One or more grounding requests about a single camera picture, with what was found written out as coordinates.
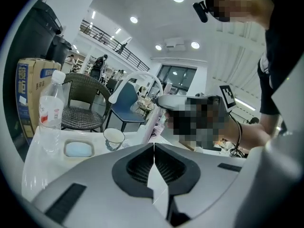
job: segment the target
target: black shirt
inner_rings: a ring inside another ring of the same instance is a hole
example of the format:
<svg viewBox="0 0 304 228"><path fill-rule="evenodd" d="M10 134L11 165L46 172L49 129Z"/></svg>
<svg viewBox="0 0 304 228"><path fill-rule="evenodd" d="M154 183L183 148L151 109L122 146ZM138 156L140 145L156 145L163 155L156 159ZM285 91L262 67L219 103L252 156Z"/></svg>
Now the black shirt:
<svg viewBox="0 0 304 228"><path fill-rule="evenodd" d="M269 30L265 33L266 56L269 64L268 68L265 68L265 65L261 67L260 60L257 70L262 90L261 113L279 114L271 96L284 82L304 52L301 1L274 0L275 7Z"/></svg>

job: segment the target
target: plastic water bottle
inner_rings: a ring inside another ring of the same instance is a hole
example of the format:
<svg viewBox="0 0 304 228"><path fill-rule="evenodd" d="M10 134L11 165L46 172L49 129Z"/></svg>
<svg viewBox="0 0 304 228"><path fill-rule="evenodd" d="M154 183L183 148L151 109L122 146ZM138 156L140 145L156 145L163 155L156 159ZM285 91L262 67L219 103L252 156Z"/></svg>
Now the plastic water bottle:
<svg viewBox="0 0 304 228"><path fill-rule="evenodd" d="M62 84L65 78L65 73L55 70L51 83L40 94L40 143L49 154L57 153L59 148L61 118L65 104Z"/></svg>

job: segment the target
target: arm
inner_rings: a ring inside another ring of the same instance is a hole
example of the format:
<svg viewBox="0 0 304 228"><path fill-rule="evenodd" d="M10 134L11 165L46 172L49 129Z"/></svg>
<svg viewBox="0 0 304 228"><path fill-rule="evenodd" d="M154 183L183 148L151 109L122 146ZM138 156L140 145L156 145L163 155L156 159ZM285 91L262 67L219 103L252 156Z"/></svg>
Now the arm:
<svg viewBox="0 0 304 228"><path fill-rule="evenodd" d="M262 114L260 123L247 125L241 124L243 134L240 146L244 149L252 149L257 146L264 146L266 142L273 136L279 115ZM224 130L224 138L236 144L238 141L238 126L231 118L228 119Z"/></svg>

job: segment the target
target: bottle cap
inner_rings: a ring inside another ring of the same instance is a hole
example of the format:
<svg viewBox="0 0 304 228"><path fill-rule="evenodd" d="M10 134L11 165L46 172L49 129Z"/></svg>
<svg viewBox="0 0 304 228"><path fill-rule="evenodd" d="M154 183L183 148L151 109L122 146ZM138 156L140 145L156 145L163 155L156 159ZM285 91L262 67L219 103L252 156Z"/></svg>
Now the bottle cap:
<svg viewBox="0 0 304 228"><path fill-rule="evenodd" d="M55 70L53 72L52 81L55 81L56 83L59 83L59 84L63 84L65 78L66 78L65 73L58 71L58 70Z"/></svg>

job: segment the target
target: soap dish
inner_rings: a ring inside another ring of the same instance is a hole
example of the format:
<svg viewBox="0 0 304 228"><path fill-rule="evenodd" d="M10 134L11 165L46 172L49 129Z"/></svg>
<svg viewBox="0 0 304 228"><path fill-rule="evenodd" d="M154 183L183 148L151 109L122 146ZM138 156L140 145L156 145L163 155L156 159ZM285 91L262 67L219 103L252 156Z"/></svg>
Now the soap dish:
<svg viewBox="0 0 304 228"><path fill-rule="evenodd" d="M68 139L63 149L64 157L69 160L82 161L94 156L94 146L90 141Z"/></svg>

